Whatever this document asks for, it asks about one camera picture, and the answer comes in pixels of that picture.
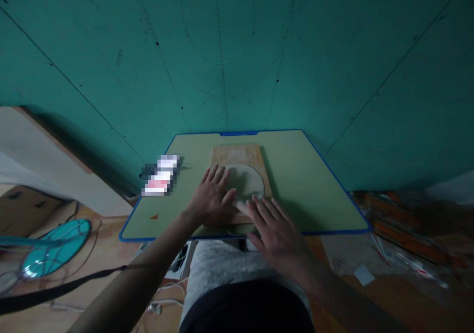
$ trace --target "forearm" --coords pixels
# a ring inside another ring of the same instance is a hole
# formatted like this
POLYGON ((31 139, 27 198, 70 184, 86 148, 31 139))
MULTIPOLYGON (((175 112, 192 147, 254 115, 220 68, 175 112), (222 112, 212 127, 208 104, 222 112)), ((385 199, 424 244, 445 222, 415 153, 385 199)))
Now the forearm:
POLYGON ((299 284, 350 332, 406 332, 383 309, 346 284, 321 262, 311 259, 299 284))
POLYGON ((198 226, 195 216, 185 212, 178 215, 166 232, 101 292, 68 332, 130 332, 174 258, 198 226))

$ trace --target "wooden cutting board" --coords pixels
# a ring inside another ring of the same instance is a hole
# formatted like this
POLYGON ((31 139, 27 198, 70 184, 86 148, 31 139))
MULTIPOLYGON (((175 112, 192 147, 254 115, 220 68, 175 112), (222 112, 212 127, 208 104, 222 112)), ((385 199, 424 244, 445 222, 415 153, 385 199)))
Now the wooden cutting board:
MULTIPOLYGON (((262 177, 264 194, 267 198, 272 198, 272 188, 268 180, 267 170, 263 162, 260 146, 255 144, 219 146, 212 148, 211 168, 216 164, 220 166, 231 164, 245 164, 254 168, 262 177)), ((226 224, 246 224, 253 223, 252 220, 237 209, 229 213, 229 222, 226 224)))

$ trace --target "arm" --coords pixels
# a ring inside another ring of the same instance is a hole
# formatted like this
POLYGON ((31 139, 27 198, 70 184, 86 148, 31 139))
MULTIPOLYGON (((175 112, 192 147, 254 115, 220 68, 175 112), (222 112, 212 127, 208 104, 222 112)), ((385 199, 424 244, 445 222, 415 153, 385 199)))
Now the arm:
POLYGON ((272 199, 254 197, 247 207, 261 239, 249 233, 265 260, 327 308, 350 332, 406 332, 384 310, 336 276, 309 250, 286 212, 272 199))
POLYGON ((207 169, 190 203, 88 306, 68 330, 130 332, 152 300, 176 255, 202 224, 210 225, 230 205, 236 190, 227 191, 230 172, 207 169))

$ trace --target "teal wall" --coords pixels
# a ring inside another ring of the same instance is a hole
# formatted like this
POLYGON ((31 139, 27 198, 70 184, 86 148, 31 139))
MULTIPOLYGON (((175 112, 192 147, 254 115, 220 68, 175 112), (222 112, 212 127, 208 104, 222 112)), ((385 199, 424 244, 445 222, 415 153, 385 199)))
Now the teal wall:
POLYGON ((474 167, 474 0, 0 0, 0 103, 136 190, 175 134, 303 129, 347 189, 474 167))

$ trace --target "finger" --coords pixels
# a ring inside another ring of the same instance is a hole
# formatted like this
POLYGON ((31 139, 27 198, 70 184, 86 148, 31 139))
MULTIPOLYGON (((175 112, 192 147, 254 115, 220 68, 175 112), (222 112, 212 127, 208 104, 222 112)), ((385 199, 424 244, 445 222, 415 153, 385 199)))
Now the finger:
POLYGON ((226 170, 225 166, 221 166, 216 173, 216 176, 212 179, 212 182, 214 183, 219 183, 222 179, 222 176, 224 176, 224 171, 226 170))
POLYGON ((204 172, 204 175, 202 176, 201 183, 206 182, 207 176, 209 175, 209 172, 210 172, 210 171, 211 171, 211 169, 208 167, 208 168, 206 169, 206 171, 204 172))
POLYGON ((209 176, 207 177, 206 182, 211 182, 214 176, 216 175, 216 171, 219 165, 216 165, 215 167, 212 168, 212 170, 209 172, 209 176))
POLYGON ((253 223, 255 223, 255 227, 257 227, 258 231, 260 232, 267 226, 267 224, 258 213, 258 210, 252 201, 247 201, 247 208, 250 214, 250 218, 253 220, 253 223))
POLYGON ((236 196, 236 194, 237 194, 237 189, 231 189, 227 191, 227 193, 224 195, 224 198, 221 201, 221 205, 229 206, 234 200, 234 197, 236 196))
POLYGON ((264 252, 265 245, 259 237, 257 237, 254 233, 247 233, 247 238, 250 239, 252 244, 257 248, 259 252, 264 252))
POLYGON ((262 202, 274 219, 277 219, 277 220, 283 219, 278 209, 269 200, 267 200, 265 197, 262 197, 262 202))
POLYGON ((272 203, 284 219, 286 219, 289 222, 293 222, 291 218, 289 217, 289 215, 286 214, 283 207, 280 206, 280 204, 274 198, 272 198, 272 203))
POLYGON ((221 180, 219 181, 219 186, 222 188, 227 188, 227 181, 229 181, 229 177, 231 176, 231 170, 228 169, 222 176, 221 180))
POLYGON ((257 196, 253 195, 252 196, 253 201, 255 202, 255 205, 258 209, 258 212, 260 213, 260 216, 263 218, 263 220, 269 224, 271 221, 275 220, 273 216, 268 212, 267 208, 261 203, 257 196))

